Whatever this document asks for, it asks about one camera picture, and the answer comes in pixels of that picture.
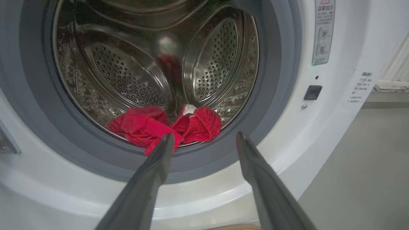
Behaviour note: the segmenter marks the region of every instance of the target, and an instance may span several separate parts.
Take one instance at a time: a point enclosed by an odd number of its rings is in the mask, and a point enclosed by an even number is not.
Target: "red garment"
[[[209,107],[185,105],[171,128],[183,136],[185,144],[195,141],[209,142],[220,134],[222,121]]]
[[[111,132],[123,136],[131,143],[146,148],[149,155],[166,133],[175,136],[175,147],[195,141],[209,142],[220,134],[220,116],[209,107],[196,108],[184,105],[178,119],[169,127],[166,112],[156,106],[129,108],[107,125]]]
[[[107,125],[111,132],[125,137],[131,143],[146,148],[145,155],[149,155],[166,133],[175,136],[177,149],[182,136],[169,127],[166,112],[156,106],[129,108],[128,111],[114,118]]]

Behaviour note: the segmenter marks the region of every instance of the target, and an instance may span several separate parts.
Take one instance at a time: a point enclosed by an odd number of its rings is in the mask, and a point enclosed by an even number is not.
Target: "front-loading washing machine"
[[[175,151],[151,229],[257,223],[236,133],[298,199],[408,31],[401,0],[0,4],[8,229],[94,228],[145,159],[106,124],[144,106],[172,122],[183,104],[212,108],[222,131]]]

